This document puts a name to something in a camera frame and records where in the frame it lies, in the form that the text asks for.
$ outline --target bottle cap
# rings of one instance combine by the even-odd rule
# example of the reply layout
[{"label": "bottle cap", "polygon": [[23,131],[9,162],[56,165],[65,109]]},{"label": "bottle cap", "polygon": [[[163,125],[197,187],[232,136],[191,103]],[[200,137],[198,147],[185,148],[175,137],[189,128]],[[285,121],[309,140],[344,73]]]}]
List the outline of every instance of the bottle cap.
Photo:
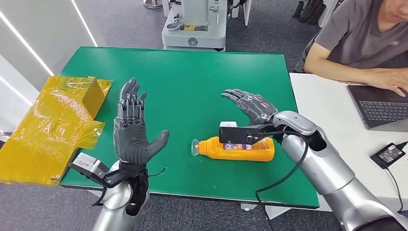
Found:
[{"label": "bottle cap", "polygon": [[193,156],[199,155],[200,151],[199,151],[199,141],[198,139],[194,139],[191,141],[191,154]]}]

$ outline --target plastic bottle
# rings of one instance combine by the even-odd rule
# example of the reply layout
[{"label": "plastic bottle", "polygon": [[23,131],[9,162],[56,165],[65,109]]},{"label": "plastic bottle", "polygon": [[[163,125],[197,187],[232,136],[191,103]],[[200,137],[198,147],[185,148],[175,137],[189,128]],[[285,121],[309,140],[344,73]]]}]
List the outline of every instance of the plastic bottle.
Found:
[{"label": "plastic bottle", "polygon": [[212,159],[221,160],[249,160],[270,161],[275,154],[275,147],[271,138],[267,137],[259,142],[249,144],[220,143],[218,136],[206,141],[194,139],[191,142],[191,154],[206,155]]}]

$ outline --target robotic arm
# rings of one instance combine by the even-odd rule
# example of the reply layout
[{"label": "robotic arm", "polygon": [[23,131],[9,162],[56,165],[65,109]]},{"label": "robotic arm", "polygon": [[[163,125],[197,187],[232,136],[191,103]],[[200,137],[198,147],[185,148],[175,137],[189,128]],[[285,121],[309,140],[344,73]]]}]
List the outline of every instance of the robotic arm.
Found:
[{"label": "robotic arm", "polygon": [[221,127],[221,143],[254,144],[274,133],[273,138],[291,160],[300,164],[346,231],[408,230],[408,220],[388,209],[355,177],[320,127],[296,112],[278,112],[260,95],[235,89],[225,90],[221,96],[237,104],[250,124],[255,124]]},{"label": "robotic arm", "polygon": [[[99,160],[83,153],[70,166],[104,186],[97,202],[102,201],[103,208],[94,231],[133,230],[149,200],[146,163],[167,144],[168,131],[160,132],[154,142],[148,143],[143,120],[146,93],[137,101],[138,89],[136,80],[131,79],[121,90],[114,125],[119,160],[110,172]],[[225,90],[221,96],[234,102],[250,119],[248,127],[220,127],[221,143],[254,144],[272,135],[323,195],[346,231],[408,231],[408,220],[388,209],[364,187],[320,127],[296,112],[278,112],[260,95]]]},{"label": "robotic arm", "polygon": [[149,200],[146,164],[167,144],[169,132],[163,130],[149,143],[144,123],[146,93],[137,100],[139,85],[134,78],[121,89],[114,119],[114,147],[118,161],[108,167],[99,160],[80,153],[70,167],[103,186],[100,199],[94,205],[102,210],[93,231],[131,231],[138,223],[141,211]]}]

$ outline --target green table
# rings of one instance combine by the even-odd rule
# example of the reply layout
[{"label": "green table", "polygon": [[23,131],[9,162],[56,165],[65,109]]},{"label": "green table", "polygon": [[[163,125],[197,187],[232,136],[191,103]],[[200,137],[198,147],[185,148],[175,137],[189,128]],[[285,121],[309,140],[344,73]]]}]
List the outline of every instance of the green table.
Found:
[{"label": "green table", "polygon": [[[267,163],[213,160],[192,156],[190,151],[192,139],[216,136],[220,121],[248,125],[247,117],[219,96],[224,89],[258,93],[280,111],[296,111],[283,55],[81,47],[61,75],[113,81],[95,119],[106,123],[103,133],[93,150],[82,150],[107,166],[117,161],[112,130],[122,85],[135,77],[140,92],[147,92],[149,140],[162,129],[170,131],[167,146],[148,163],[150,174],[168,167],[149,178],[152,194],[256,203],[255,190],[279,180],[294,166],[277,143],[275,157]],[[73,169],[67,171],[61,185],[101,190]],[[319,206],[316,191],[300,170],[260,196],[269,205]]]}]

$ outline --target laptop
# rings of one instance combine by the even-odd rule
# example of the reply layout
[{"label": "laptop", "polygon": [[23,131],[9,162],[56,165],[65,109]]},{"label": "laptop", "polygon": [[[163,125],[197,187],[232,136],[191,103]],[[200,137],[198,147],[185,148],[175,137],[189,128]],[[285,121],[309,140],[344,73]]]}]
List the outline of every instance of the laptop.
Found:
[{"label": "laptop", "polygon": [[368,130],[408,132],[408,93],[371,86],[347,86],[358,114]]}]

